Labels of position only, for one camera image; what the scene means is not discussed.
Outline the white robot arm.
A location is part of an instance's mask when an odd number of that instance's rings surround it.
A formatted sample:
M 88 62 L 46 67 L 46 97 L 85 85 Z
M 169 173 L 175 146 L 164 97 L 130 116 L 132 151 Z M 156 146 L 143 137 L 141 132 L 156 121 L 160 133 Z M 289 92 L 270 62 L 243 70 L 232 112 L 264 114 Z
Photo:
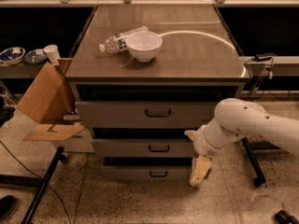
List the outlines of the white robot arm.
M 299 156 L 299 120 L 267 113 L 256 103 L 236 98 L 220 101 L 214 119 L 198 130 L 184 132 L 193 142 L 196 155 L 192 159 L 190 184 L 198 187 L 206 177 L 211 159 L 221 149 L 252 135 Z

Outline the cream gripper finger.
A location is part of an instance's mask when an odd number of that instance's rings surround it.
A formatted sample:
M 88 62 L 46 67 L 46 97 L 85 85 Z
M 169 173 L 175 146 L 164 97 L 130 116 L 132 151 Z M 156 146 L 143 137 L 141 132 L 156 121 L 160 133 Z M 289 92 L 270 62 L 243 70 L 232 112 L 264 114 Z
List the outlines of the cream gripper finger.
M 192 172 L 190 184 L 193 187 L 199 187 L 205 179 L 211 166 L 211 159 L 205 156 L 198 156 L 192 159 Z

